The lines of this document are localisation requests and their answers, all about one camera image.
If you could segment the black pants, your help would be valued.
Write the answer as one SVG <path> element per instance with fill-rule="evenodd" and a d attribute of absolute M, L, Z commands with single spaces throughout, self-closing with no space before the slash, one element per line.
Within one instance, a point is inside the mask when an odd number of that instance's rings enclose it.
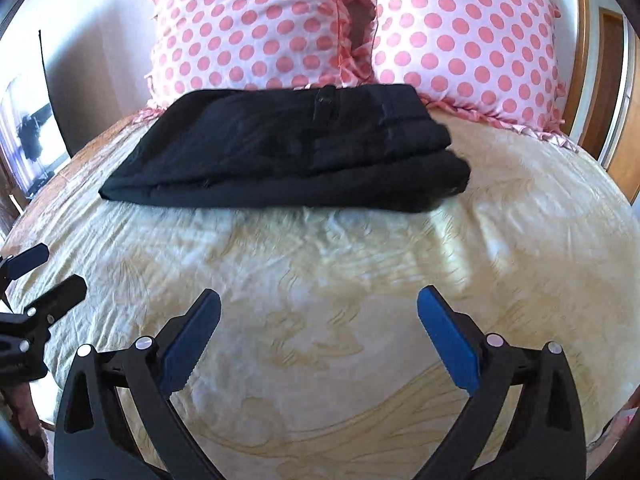
<path fill-rule="evenodd" d="M 169 208 L 421 212 L 469 183 L 450 144 L 406 84 L 198 90 L 168 107 L 100 194 Z"/>

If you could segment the dark framed window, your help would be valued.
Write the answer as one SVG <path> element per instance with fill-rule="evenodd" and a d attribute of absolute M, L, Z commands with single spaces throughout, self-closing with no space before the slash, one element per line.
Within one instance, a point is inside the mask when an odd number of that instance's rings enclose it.
<path fill-rule="evenodd" d="M 51 103 L 40 32 L 1 53 L 1 160 L 25 200 L 32 200 L 70 152 Z"/>

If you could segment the cream patterned bed cover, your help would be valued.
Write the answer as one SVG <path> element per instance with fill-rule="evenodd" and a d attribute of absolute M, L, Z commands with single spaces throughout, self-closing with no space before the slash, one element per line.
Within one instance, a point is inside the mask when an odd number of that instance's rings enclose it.
<path fill-rule="evenodd" d="M 511 344 L 562 344 L 594 439 L 639 383 L 631 206 L 584 152 L 434 118 L 472 176 L 425 214 L 107 202 L 100 187 L 148 128 L 121 122 L 2 240 L 7 255 L 50 250 L 9 302 L 85 279 L 46 348 L 64 382 L 82 344 L 126 348 L 216 290 L 220 323 L 174 404 L 230 479 L 412 477 L 465 401 L 416 315 L 426 285 Z"/>

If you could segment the left pink polka dot pillow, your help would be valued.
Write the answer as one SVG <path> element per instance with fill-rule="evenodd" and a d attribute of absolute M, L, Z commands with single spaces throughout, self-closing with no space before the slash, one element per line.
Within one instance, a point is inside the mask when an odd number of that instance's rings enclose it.
<path fill-rule="evenodd" d="M 373 0 L 152 0 L 152 107 L 202 89 L 262 90 L 367 79 L 350 6 Z"/>

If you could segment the pink polka dot pillow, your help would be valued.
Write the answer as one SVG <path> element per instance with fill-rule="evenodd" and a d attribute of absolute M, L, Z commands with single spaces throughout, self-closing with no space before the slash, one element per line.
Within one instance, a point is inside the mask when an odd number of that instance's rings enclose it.
<path fill-rule="evenodd" d="M 262 90 L 367 79 L 350 6 L 373 0 L 152 0 L 152 107 L 202 89 Z"/>
<path fill-rule="evenodd" d="M 554 0 L 375 0 L 373 78 L 429 107 L 560 148 Z"/>

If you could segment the right pink polka dot pillow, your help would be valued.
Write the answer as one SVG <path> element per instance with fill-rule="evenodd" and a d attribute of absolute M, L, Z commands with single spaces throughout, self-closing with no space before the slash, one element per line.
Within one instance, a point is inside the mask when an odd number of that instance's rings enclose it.
<path fill-rule="evenodd" d="M 560 148 L 554 0 L 375 0 L 373 78 L 429 107 Z"/>

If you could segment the wooden door frame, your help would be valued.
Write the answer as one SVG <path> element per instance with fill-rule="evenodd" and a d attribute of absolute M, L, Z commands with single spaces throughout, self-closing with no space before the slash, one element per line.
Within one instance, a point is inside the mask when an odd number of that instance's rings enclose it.
<path fill-rule="evenodd" d="M 613 179 L 639 197 L 639 35 L 616 0 L 565 0 L 575 20 L 564 131 Z"/>

